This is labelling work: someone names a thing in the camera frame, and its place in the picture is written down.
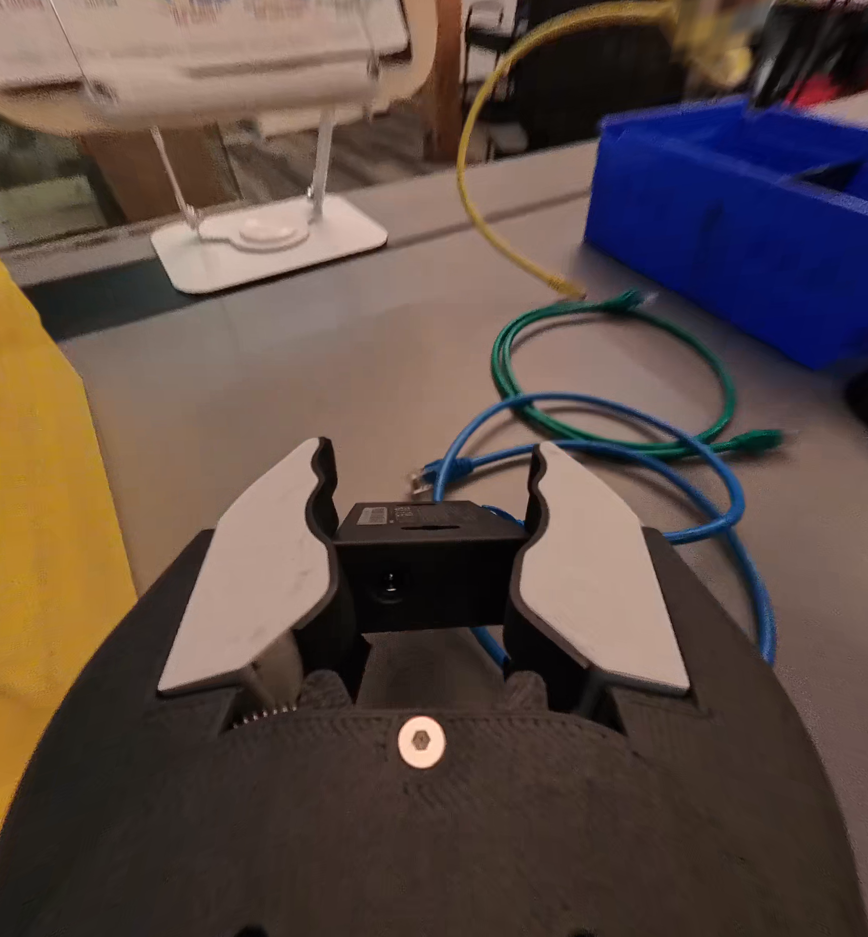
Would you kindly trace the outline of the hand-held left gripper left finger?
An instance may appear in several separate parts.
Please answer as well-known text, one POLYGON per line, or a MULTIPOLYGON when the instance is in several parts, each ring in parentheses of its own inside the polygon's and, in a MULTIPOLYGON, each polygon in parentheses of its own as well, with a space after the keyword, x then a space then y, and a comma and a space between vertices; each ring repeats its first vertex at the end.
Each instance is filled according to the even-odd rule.
POLYGON ((237 688, 254 709, 294 709, 323 679, 358 697, 369 643, 334 544, 333 443, 307 439, 221 515, 158 693, 237 688))

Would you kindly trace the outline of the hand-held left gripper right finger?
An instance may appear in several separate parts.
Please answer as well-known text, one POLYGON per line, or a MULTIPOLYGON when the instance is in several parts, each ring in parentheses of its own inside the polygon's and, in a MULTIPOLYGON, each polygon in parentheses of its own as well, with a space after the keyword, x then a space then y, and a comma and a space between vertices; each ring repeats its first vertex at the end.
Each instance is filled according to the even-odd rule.
POLYGON ((537 673, 552 710, 582 717, 614 688, 685 697, 691 679, 633 510, 551 442, 534 447, 528 490, 502 632, 512 670, 537 673))

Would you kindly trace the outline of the black network switch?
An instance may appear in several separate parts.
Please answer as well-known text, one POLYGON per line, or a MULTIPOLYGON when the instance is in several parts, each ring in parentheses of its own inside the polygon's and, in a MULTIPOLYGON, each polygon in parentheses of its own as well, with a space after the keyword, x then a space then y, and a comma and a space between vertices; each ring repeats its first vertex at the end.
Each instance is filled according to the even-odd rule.
POLYGON ((362 634, 500 625, 525 543, 469 500, 357 502, 334 534, 362 634))

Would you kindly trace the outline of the yellow plastic bin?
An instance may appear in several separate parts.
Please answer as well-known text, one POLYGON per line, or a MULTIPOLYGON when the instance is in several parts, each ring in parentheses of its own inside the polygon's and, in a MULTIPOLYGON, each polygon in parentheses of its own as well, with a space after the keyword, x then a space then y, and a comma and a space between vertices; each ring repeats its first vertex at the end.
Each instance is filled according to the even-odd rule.
POLYGON ((0 833, 55 710, 136 599, 83 382, 0 259, 0 833))

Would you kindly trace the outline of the blue plastic bin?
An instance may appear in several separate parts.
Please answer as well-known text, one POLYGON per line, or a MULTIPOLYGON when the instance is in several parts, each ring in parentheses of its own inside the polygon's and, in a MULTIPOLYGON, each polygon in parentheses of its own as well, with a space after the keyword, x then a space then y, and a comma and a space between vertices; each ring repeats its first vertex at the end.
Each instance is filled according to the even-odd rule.
POLYGON ((799 365, 868 357, 868 126, 738 98, 609 115, 584 239, 799 365))

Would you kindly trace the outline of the brown cardboard panel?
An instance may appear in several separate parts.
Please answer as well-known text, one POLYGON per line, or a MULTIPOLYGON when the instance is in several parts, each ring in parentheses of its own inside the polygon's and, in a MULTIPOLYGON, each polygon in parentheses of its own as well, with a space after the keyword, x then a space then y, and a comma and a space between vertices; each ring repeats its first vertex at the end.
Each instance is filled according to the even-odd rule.
MULTIPOLYGON (((240 201, 240 189, 214 125, 161 131, 181 195, 194 209, 240 201)), ((126 223, 177 216, 179 203, 149 131, 100 133, 73 139, 94 163, 126 223)))

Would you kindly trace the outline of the wooden column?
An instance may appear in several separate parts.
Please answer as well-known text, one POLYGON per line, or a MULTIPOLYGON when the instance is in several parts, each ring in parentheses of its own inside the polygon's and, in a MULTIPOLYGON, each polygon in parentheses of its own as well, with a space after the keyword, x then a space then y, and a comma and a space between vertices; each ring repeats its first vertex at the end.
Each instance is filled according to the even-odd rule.
POLYGON ((463 119, 460 59, 462 1, 436 1, 437 29, 433 64, 418 97, 428 161, 455 163, 463 119))

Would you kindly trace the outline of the printed instruction sheet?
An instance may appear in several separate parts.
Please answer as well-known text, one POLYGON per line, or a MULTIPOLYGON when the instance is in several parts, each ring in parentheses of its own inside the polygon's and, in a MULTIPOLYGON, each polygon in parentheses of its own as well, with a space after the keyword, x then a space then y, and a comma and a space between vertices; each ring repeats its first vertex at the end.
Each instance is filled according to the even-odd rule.
POLYGON ((295 62, 404 56, 402 2, 0 1, 0 91, 94 80, 122 63, 295 62))

